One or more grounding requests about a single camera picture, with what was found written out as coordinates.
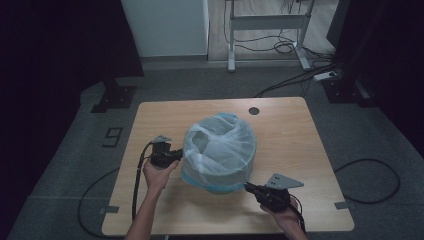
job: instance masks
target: transparent plastic bag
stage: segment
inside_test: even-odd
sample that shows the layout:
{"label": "transparent plastic bag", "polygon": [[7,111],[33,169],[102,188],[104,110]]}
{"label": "transparent plastic bag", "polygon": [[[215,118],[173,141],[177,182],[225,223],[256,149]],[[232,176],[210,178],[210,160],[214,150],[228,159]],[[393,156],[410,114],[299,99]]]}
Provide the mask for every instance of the transparent plastic bag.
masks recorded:
{"label": "transparent plastic bag", "polygon": [[249,181],[256,137],[249,124],[219,113],[194,124],[184,139],[183,179],[213,193],[243,188]]}

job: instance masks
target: white wall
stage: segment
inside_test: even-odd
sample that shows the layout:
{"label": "white wall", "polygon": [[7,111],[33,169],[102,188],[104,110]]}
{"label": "white wall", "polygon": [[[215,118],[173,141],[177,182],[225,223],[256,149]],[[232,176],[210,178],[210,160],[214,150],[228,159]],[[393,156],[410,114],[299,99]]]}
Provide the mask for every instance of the white wall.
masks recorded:
{"label": "white wall", "polygon": [[207,54],[207,0],[121,2],[140,57]]}

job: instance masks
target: table top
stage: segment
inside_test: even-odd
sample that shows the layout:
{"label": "table top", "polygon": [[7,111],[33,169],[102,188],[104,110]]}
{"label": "table top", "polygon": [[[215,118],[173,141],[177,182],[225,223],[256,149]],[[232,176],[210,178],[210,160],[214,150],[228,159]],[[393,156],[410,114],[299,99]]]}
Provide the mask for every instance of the table top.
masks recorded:
{"label": "table top", "polygon": [[[256,107],[259,114],[249,109]],[[144,146],[164,135],[172,138],[171,150],[180,149],[187,130],[200,120],[219,112],[246,120],[257,139],[250,182],[264,185],[273,173],[304,183],[289,189],[303,206],[307,231],[350,231],[354,222],[344,202],[315,124],[303,98],[255,98],[145,102],[140,104],[125,150],[107,213],[106,235],[125,235],[131,225],[131,206],[140,153]],[[253,194],[244,189],[216,195],[187,184],[179,164],[162,192],[156,208],[152,234],[246,234],[278,233],[272,217],[259,208]],[[146,193],[141,176],[138,207]]]}

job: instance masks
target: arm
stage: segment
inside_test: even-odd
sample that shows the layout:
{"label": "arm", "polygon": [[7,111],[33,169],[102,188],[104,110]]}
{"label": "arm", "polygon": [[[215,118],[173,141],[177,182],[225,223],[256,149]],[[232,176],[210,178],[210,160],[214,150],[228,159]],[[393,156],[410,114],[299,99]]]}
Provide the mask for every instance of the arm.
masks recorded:
{"label": "arm", "polygon": [[150,160],[144,164],[143,173],[147,183],[147,193],[143,203],[125,239],[149,240],[153,226],[156,204],[162,190],[168,183],[169,174],[178,166],[178,161],[174,161],[166,169],[157,169]]}
{"label": "arm", "polygon": [[[297,202],[291,198],[291,205],[297,208]],[[283,212],[274,213],[268,208],[261,205],[261,209],[271,214],[278,226],[284,231],[290,240],[307,240],[305,233],[299,226],[299,219],[296,214],[287,208]]]}

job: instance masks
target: cable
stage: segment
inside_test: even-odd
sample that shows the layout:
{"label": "cable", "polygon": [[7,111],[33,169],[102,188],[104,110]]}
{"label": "cable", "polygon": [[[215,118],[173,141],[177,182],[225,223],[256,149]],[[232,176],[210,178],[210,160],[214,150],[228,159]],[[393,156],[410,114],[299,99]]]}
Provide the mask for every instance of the cable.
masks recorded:
{"label": "cable", "polygon": [[351,196],[348,196],[348,195],[346,195],[346,194],[343,194],[343,196],[345,197],[345,198],[347,198],[347,199],[349,199],[349,200],[352,200],[352,201],[354,201],[354,202],[358,202],[358,203],[363,203],[363,204],[376,204],[376,203],[381,203],[381,202],[383,202],[383,201],[386,201],[387,199],[389,199],[389,198],[391,198],[391,197],[393,197],[398,191],[399,191],[399,189],[400,189],[400,177],[399,177],[399,175],[397,174],[397,172],[392,168],[392,167],[390,167],[387,163],[384,163],[383,161],[380,161],[380,160],[377,160],[377,159],[373,159],[373,158],[364,158],[364,159],[358,159],[358,160],[355,160],[355,161],[353,161],[353,162],[350,162],[350,163],[347,163],[347,164],[345,164],[345,165],[343,165],[343,166],[341,166],[341,167],[339,167],[339,168],[337,168],[336,170],[334,170],[334,173],[337,173],[338,171],[340,171],[340,170],[342,170],[342,169],[344,169],[344,168],[346,168],[347,166],[350,166],[350,165],[352,165],[352,164],[356,164],[356,163],[359,163],[359,162],[365,162],[365,161],[369,161],[369,162],[377,162],[377,163],[380,163],[380,164],[382,164],[382,165],[384,165],[384,166],[386,166],[395,176],[396,176],[396,180],[397,180],[397,185],[396,185],[396,187],[395,187],[395,189],[389,194],[389,195],[387,195],[387,196],[385,196],[385,197],[383,197],[383,198],[381,198],[381,199],[379,199],[379,200],[375,200],[375,201],[364,201],[364,200],[359,200],[359,199],[355,199],[355,198],[353,198],[353,197],[351,197]]}
{"label": "cable", "polygon": [[82,222],[82,218],[81,218],[81,206],[82,206],[82,201],[84,200],[84,198],[85,198],[85,196],[87,195],[87,193],[98,183],[98,182],[100,182],[101,180],[103,180],[105,177],[107,177],[107,176],[109,176],[110,174],[112,174],[112,173],[114,173],[114,172],[116,172],[116,171],[118,171],[119,170],[119,167],[118,168],[115,168],[115,169],[113,169],[112,171],[110,171],[110,172],[108,172],[108,173],[106,173],[105,175],[103,175],[102,177],[100,177],[99,179],[97,179],[97,181],[95,181],[93,184],[91,184],[90,185],[90,187],[89,188],[87,188],[87,190],[84,192],[84,194],[82,195],[82,197],[80,198],[80,200],[79,200],[79,204],[78,204],[78,212],[77,212],[77,215],[78,215],[78,223],[79,223],[79,225],[81,226],[81,228],[86,232],[86,233],[88,233],[88,234],[90,234],[91,236],[94,236],[94,237],[99,237],[99,238],[107,238],[107,239],[122,239],[122,237],[111,237],[111,236],[106,236],[106,235],[101,235],[101,234],[97,234],[97,233],[94,233],[94,232],[92,232],[92,231],[90,231],[90,230],[88,230],[88,228],[84,225],[84,223]]}
{"label": "cable", "polygon": [[296,196],[290,194],[290,197],[293,197],[294,199],[296,199],[297,203],[299,204],[299,208],[300,208],[299,212],[300,212],[300,214],[302,214],[302,212],[303,212],[302,203],[299,201],[299,199]]}
{"label": "cable", "polygon": [[137,195],[138,195],[138,188],[139,188],[139,185],[140,185],[141,167],[142,167],[144,159],[145,159],[144,154],[146,153],[147,148],[152,144],[153,144],[152,142],[149,142],[149,143],[146,144],[146,146],[143,149],[143,152],[141,152],[140,160],[138,161],[137,176],[135,178],[133,202],[132,202],[132,219],[133,220],[134,220],[135,215],[137,213]]}
{"label": "cable", "polygon": [[[306,93],[308,92],[308,90],[309,90],[309,86],[311,85],[311,79],[313,78],[313,77],[308,77],[307,79],[305,79],[305,77],[303,77],[302,78],[302,80],[301,80],[301,82],[299,83],[300,84],[300,86],[302,87],[302,93],[300,94],[300,96],[301,97],[303,97],[303,98],[305,98],[305,96],[306,96]],[[303,82],[305,82],[305,81],[307,81],[308,82],[308,84],[306,85],[306,89],[304,89],[303,88]]]}
{"label": "cable", "polygon": [[[281,87],[284,87],[284,86],[287,86],[287,85],[290,85],[290,84],[301,83],[301,82],[310,80],[310,79],[313,78],[314,75],[319,74],[319,73],[322,73],[322,72],[325,72],[325,71],[328,71],[328,70],[330,70],[332,68],[335,68],[337,66],[339,66],[339,64],[329,64],[329,65],[326,65],[326,66],[323,66],[323,67],[320,67],[320,68],[316,68],[316,69],[314,69],[312,71],[305,72],[305,73],[302,73],[300,75],[291,77],[289,79],[286,79],[286,80],[284,80],[284,81],[282,81],[280,83],[277,83],[275,85],[272,85],[272,86],[270,86],[270,87],[262,90],[261,92],[259,92],[258,94],[256,94],[254,96],[254,98],[260,98],[266,92],[271,91],[271,90],[274,90],[274,89],[277,89],[277,88],[281,88]],[[304,78],[302,78],[301,80],[298,80],[298,81],[293,81],[293,80],[296,80],[297,78],[300,78],[300,77],[304,77]]]}
{"label": "cable", "polygon": [[253,14],[256,15],[256,12],[255,12],[255,10],[253,10],[253,7],[252,7],[252,0],[249,0],[249,6],[250,6],[250,10],[252,10]]}
{"label": "cable", "polygon": [[[299,1],[297,1],[297,2],[299,2],[299,10],[298,10],[298,14],[300,13],[300,7],[301,7],[301,4],[302,4],[302,1],[301,0],[299,0]],[[293,7],[293,4],[294,4],[294,0],[292,0],[292,3],[291,3],[291,5],[290,5],[290,3],[288,3],[288,1],[286,0],[285,2],[283,2],[283,5],[281,6],[281,8],[280,8],[280,12],[282,13],[282,11],[283,11],[283,8],[285,7],[285,5],[284,5],[284,3],[287,3],[287,5],[289,5],[290,6],[290,9],[289,9],[289,14],[291,14],[291,9],[292,9],[292,7]],[[224,29],[224,38],[225,38],[225,41],[227,42],[227,43],[230,43],[229,42],[229,40],[228,40],[228,38],[227,38],[227,33],[226,33],[226,31],[225,31],[225,25],[226,25],[226,12],[227,12],[227,4],[226,4],[226,2],[224,3],[224,27],[223,27],[223,29]],[[246,46],[243,46],[243,45],[239,45],[239,44],[234,44],[234,47],[240,47],[240,48],[244,48],[244,49],[247,49],[247,50],[249,50],[249,51],[252,51],[252,52],[267,52],[267,51],[273,51],[273,50],[275,50],[277,53],[279,53],[279,54],[288,54],[288,53],[291,53],[291,52],[293,52],[294,51],[294,46],[293,46],[293,40],[291,40],[291,39],[289,39],[289,38],[286,38],[286,37],[282,37],[281,36],[281,34],[283,33],[283,30],[280,30],[280,33],[278,34],[278,36],[275,36],[275,35],[269,35],[269,36],[265,36],[265,37],[260,37],[260,38],[254,38],[254,39],[248,39],[248,40],[239,40],[239,39],[236,39],[236,38],[234,38],[234,42],[253,42],[253,41],[259,41],[259,40],[263,40],[263,39],[267,39],[267,38],[278,38],[278,42],[276,42],[275,44],[274,44],[274,46],[272,47],[272,48],[267,48],[267,49],[252,49],[252,48],[249,48],[249,47],[246,47]],[[296,38],[297,38],[297,42],[299,42],[299,31],[296,29]],[[288,50],[287,51],[281,51],[281,50],[279,50],[279,48],[281,48],[281,47],[287,47],[288,48]],[[334,58],[334,54],[326,54],[326,53],[319,53],[319,52],[315,52],[315,51],[312,51],[311,49],[309,49],[309,48],[306,48],[305,46],[302,46],[302,48],[303,49],[305,49],[305,51],[310,55],[310,56],[315,56],[315,57],[318,57],[318,58],[320,58],[320,59],[326,59],[326,60],[332,60],[333,58]]]}
{"label": "cable", "polygon": [[291,205],[290,203],[287,204],[287,207],[290,208],[290,210],[292,210],[294,212],[294,214],[296,214],[297,218],[299,219],[299,225],[302,228],[302,231],[304,233],[306,233],[306,228],[305,228],[305,219],[302,216],[302,213],[299,212],[293,205]]}

